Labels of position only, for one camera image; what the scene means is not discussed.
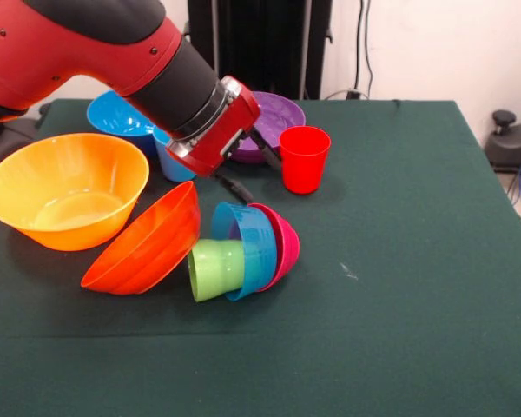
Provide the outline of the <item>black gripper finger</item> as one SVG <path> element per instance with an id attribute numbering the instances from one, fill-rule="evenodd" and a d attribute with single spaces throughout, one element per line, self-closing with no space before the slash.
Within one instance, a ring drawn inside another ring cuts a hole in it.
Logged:
<path id="1" fill-rule="evenodd" d="M 253 195 L 241 182 L 238 182 L 237 180 L 221 173 L 215 173 L 214 178 L 224 189 L 226 189 L 242 204 L 249 204 L 253 202 Z"/>
<path id="2" fill-rule="evenodd" d="M 260 131 L 257 128 L 252 127 L 249 132 L 249 136 L 251 137 L 253 142 L 257 145 L 258 149 L 263 154 L 267 163 L 273 169 L 280 169 L 282 167 L 280 156 L 278 155 L 277 152 L 274 151 L 274 149 L 264 139 L 264 137 L 261 135 Z"/>

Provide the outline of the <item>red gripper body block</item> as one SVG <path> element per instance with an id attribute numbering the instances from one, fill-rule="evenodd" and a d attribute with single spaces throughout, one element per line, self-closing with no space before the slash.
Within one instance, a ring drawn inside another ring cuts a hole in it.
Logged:
<path id="1" fill-rule="evenodd" d="M 210 176 L 251 131 L 260 113 L 253 93 L 232 76 L 224 76 L 196 117 L 169 134 L 167 152 L 195 174 Z"/>

